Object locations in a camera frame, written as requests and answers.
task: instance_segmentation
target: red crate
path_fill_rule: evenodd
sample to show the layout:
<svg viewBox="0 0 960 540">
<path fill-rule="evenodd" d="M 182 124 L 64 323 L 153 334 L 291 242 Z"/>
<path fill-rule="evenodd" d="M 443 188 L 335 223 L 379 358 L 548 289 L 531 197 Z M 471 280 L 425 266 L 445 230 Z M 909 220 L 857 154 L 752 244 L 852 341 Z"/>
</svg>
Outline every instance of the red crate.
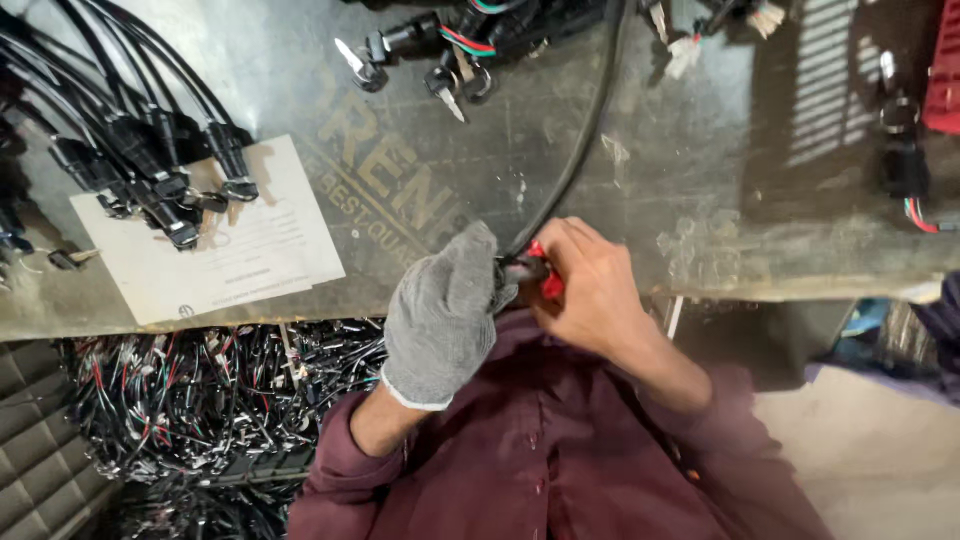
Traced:
<svg viewBox="0 0 960 540">
<path fill-rule="evenodd" d="M 926 87 L 924 123 L 931 130 L 960 134 L 960 0 L 944 5 Z"/>
</svg>

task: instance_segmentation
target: red handle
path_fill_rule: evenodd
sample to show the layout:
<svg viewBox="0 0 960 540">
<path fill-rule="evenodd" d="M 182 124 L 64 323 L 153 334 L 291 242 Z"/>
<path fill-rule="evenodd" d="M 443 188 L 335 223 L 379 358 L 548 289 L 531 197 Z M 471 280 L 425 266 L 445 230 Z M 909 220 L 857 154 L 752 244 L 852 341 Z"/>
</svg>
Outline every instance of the red handle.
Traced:
<svg viewBox="0 0 960 540">
<path fill-rule="evenodd" d="M 546 259 L 546 252 L 543 251 L 543 246 L 541 246 L 537 240 L 534 240 L 530 244 L 530 248 L 527 249 L 527 255 Z M 564 280 L 560 278 L 560 274 L 558 274 L 556 270 L 550 269 L 550 275 L 540 284 L 540 294 L 542 294 L 546 300 L 553 300 L 564 294 Z"/>
</svg>

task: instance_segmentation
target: table surface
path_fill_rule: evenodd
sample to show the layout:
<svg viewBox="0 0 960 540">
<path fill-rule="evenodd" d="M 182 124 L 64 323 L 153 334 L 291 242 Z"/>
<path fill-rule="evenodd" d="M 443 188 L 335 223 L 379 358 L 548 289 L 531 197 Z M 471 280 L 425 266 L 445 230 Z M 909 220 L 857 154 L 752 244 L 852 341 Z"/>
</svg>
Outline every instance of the table surface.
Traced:
<svg viewBox="0 0 960 540">
<path fill-rule="evenodd" d="M 290 134 L 347 270 L 311 291 L 140 328 L 104 264 L 9 271 L 0 340 L 168 331 L 383 314 L 417 258 L 469 220 L 510 242 L 550 191 L 596 90 L 600 29 L 494 71 L 498 89 L 457 122 L 426 94 L 431 61 L 405 61 L 365 94 L 333 44 L 423 8 L 372 12 L 315 0 L 121 2 L 166 37 L 258 140 Z M 2 0 L 83 50 L 50 3 Z M 641 291 L 760 300 L 916 295 L 960 267 L 950 234 L 923 234 L 878 188 L 875 80 L 881 50 L 923 88 L 940 6 L 798 0 L 769 41 L 734 25 L 702 41 L 699 63 L 664 79 L 667 53 L 628 22 L 615 92 L 584 172 L 562 208 L 633 254 Z M 688 29 L 704 8 L 667 4 Z M 171 84 L 178 91 L 176 84 Z M 190 104 L 179 93 L 184 107 Z M 49 160 L 29 122 L 19 131 L 39 247 L 92 248 L 68 197 L 79 189 Z M 928 141 L 933 216 L 960 208 L 958 142 Z"/>
</svg>

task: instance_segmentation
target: white paper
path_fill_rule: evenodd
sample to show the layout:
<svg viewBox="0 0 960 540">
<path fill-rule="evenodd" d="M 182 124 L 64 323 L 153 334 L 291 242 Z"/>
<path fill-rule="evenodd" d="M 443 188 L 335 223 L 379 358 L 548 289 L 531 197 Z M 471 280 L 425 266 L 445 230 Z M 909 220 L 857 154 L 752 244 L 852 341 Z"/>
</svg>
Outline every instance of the white paper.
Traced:
<svg viewBox="0 0 960 540">
<path fill-rule="evenodd" d="M 106 217 L 96 195 L 71 198 L 140 325 L 309 290 L 346 275 L 290 136 L 245 150 L 260 197 L 206 212 L 197 249 L 179 253 L 139 219 Z M 191 186 L 215 191 L 214 160 L 188 167 Z"/>
</svg>

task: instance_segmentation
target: gray knit glove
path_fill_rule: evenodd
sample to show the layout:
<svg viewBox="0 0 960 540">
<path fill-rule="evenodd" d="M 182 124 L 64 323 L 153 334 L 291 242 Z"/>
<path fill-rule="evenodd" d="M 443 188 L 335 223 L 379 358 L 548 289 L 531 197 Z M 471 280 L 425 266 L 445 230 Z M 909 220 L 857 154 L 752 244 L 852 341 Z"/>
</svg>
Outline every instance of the gray knit glove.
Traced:
<svg viewBox="0 0 960 540">
<path fill-rule="evenodd" d="M 496 237 L 483 222 L 407 270 L 390 302 L 382 379 L 403 405 L 444 410 L 496 341 L 493 315 L 516 295 L 496 290 Z"/>
</svg>

